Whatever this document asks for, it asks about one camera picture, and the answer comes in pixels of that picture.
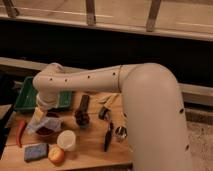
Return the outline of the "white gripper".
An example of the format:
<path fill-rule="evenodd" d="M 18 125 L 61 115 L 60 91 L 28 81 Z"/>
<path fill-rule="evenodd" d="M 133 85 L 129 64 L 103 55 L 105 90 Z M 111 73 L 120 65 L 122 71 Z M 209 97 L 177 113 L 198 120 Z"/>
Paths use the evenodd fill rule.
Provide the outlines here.
<path fill-rule="evenodd" d="M 50 110 L 57 106 L 58 95 L 53 93 L 38 93 L 36 102 L 42 110 Z M 34 119 L 37 123 L 44 117 L 44 112 L 39 107 L 36 107 L 34 110 Z"/>

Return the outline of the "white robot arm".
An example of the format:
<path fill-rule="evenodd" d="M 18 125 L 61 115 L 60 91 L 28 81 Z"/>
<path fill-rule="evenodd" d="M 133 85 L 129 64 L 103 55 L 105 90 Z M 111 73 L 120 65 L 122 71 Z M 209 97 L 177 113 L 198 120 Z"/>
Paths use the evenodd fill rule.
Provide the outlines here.
<path fill-rule="evenodd" d="M 60 91 L 119 92 L 134 171 L 194 171 L 183 98 L 173 73 L 156 63 L 64 73 L 56 63 L 33 79 L 40 107 Z"/>

